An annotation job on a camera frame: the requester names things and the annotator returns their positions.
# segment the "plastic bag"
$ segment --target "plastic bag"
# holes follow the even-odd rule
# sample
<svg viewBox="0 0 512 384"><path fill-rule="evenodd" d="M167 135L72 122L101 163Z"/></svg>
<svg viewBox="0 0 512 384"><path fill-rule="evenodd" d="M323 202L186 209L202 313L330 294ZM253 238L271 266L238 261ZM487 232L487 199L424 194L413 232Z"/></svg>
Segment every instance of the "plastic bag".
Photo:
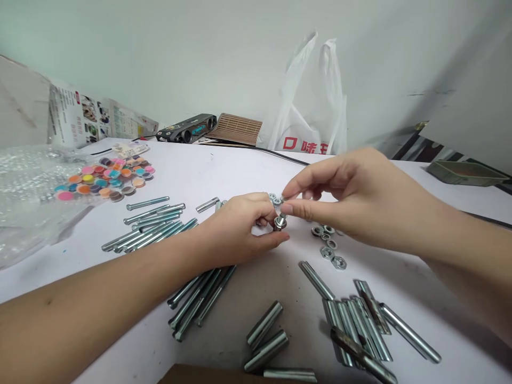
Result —
<svg viewBox="0 0 512 384"><path fill-rule="evenodd" d="M314 110L304 118L293 104L317 36L316 31L307 36L290 59L279 93L281 100L263 121L257 147L328 155L347 151L347 98L341 87L336 39L327 40L320 49Z"/></svg>

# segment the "white wall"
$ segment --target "white wall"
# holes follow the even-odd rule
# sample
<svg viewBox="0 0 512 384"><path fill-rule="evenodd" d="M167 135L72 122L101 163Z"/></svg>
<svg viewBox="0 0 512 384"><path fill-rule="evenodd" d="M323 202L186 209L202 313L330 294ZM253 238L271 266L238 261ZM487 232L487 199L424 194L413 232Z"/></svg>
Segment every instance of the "white wall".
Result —
<svg viewBox="0 0 512 384"><path fill-rule="evenodd" d="M0 0L0 53L163 124L263 119L316 27L313 58L338 38L349 148L392 155L511 14L509 0Z"/></svg>

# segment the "pink disc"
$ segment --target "pink disc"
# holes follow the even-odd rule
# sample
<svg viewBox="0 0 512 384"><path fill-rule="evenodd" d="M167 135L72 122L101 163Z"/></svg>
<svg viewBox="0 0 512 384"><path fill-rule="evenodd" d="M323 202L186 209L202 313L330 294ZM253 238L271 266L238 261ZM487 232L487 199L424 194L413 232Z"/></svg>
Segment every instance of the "pink disc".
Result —
<svg viewBox="0 0 512 384"><path fill-rule="evenodd" d="M73 194L73 192L69 192L69 191L62 191L62 192L59 192L57 193L56 195L56 198L61 200L61 201L69 201L69 200L73 200L73 198L75 197L75 195Z"/></svg>

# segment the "white tabletop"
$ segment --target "white tabletop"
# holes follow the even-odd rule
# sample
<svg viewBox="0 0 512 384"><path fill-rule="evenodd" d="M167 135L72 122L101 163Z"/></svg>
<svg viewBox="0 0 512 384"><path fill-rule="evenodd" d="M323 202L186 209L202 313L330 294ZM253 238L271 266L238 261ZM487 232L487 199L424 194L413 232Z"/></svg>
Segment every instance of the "white tabletop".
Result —
<svg viewBox="0 0 512 384"><path fill-rule="evenodd" d="M117 141L104 139L87 150L97 152ZM183 221L197 217L202 222L214 209L197 214L194 208L201 203L215 196L229 199L253 191L279 194L303 168L248 149L149 145L151 150L144 158L156 169L154 180L120 203L105 202L93 209L68 239L0 271L0 302L116 257L100 246L128 232L122 222L132 216L125 208L127 203L169 195L171 204L186 203ZM325 158L287 154L310 163ZM450 186L426 173L424 164L396 164L456 208L512 223L512 197L497 188ZM245 337L274 300L281 302L284 312L272 333L283 328L290 345L272 366L313 368L320 382L373 382L365 372L337 362L321 298L300 270L301 260L309 261L338 299L356 293L354 278L368 281L376 299L386 302L441 354L442 362L434 365L392 330L393 335L384 338L394 361L385 364L399 382L511 382L510 349L479 325L421 260L335 235L337 254L348 264L345 271L337 271L321 257L323 242L310 234L312 225L289 218L286 230L291 240L266 257L239 266L203 328L190 329L183 343L172 338L167 321L173 311L162 303L75 382L156 384L176 362L241 369L247 353Z"/></svg>

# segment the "bubble wrap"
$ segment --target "bubble wrap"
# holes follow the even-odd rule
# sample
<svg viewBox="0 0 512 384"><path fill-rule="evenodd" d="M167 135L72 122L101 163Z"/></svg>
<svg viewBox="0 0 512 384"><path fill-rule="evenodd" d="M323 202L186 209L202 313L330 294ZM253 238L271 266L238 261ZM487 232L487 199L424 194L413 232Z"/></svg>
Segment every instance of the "bubble wrap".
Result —
<svg viewBox="0 0 512 384"><path fill-rule="evenodd" d="M54 197L56 186L93 163L81 150L55 145L0 150L0 269L54 243L74 218L102 202L92 195Z"/></svg>

